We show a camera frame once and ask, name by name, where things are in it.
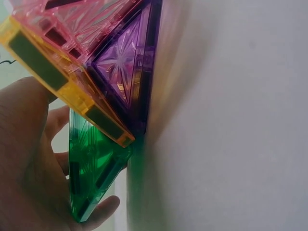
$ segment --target black cord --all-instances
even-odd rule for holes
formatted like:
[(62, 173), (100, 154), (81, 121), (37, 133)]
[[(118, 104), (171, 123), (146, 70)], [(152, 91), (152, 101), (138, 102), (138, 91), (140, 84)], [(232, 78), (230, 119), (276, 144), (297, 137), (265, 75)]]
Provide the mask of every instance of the black cord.
[(16, 62), (16, 60), (13, 60), (13, 61), (4, 60), (4, 61), (1, 61), (1, 62), (0, 62), (0, 65), (3, 64), (3, 63), (8, 63), (9, 65), (11, 65), (11, 64), (13, 64), (13, 63), (15, 63), (15, 62)]

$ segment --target white wall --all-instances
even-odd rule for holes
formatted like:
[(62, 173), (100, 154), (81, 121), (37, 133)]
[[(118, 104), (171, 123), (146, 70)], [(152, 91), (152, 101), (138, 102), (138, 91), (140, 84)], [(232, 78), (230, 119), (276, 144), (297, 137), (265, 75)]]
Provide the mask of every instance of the white wall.
[(164, 0), (131, 231), (308, 230), (308, 1)]

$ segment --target hand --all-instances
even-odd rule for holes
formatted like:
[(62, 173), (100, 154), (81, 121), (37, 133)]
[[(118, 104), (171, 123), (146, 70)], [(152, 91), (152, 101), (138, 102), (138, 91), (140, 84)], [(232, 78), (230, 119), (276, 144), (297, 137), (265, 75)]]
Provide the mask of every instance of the hand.
[(54, 96), (32, 77), (0, 90), (0, 230), (90, 231), (119, 205), (111, 196), (88, 221), (71, 215), (68, 153), (51, 141), (68, 123), (67, 106), (48, 113)]

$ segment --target purple tile frame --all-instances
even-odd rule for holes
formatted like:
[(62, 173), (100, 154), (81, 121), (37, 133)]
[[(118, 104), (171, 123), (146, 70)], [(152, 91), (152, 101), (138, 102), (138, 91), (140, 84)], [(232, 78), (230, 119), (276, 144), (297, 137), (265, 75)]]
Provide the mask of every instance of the purple tile frame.
[(134, 134), (145, 133), (162, 0), (145, 0), (87, 63), (87, 71)]

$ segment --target pink magnetic tile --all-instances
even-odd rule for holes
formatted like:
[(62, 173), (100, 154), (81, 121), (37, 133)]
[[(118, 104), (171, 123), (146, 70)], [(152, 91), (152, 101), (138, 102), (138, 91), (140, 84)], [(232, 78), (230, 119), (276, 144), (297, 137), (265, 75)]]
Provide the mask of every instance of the pink magnetic tile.
[(10, 0), (13, 16), (78, 63), (142, 0)]

